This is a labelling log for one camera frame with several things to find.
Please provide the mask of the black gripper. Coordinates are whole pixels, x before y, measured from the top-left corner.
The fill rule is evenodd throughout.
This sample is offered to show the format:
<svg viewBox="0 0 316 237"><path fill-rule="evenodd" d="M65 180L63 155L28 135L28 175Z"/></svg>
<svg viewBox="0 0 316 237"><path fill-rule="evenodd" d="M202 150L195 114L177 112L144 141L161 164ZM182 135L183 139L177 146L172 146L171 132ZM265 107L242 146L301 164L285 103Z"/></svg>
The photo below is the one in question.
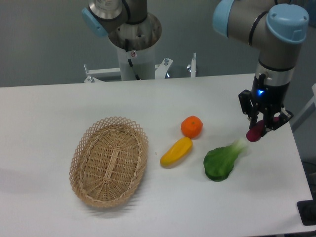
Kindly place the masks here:
<svg viewBox="0 0 316 237"><path fill-rule="evenodd" d="M266 85L262 79L255 76L252 90L244 90L238 95L242 112L250 121L249 128L256 125L259 112L263 113L261 137L279 129L293 118L293 113L283 108L288 87L289 83L281 86Z"/></svg>

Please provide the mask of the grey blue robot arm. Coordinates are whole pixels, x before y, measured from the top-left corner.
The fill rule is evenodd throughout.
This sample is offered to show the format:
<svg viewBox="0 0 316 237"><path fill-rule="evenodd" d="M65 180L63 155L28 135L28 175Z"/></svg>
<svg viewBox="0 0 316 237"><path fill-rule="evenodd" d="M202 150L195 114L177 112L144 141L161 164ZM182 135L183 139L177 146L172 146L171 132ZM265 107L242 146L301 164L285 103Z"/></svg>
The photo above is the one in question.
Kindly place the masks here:
<svg viewBox="0 0 316 237"><path fill-rule="evenodd" d="M107 37L117 48L122 80L165 77L166 66L156 68L151 54L161 24L145 0L92 0L81 14L95 35ZM308 12L288 0L222 0L216 6L213 29L260 50L252 89L238 96L250 121L249 141L292 119L283 101L308 23Z"/></svg>

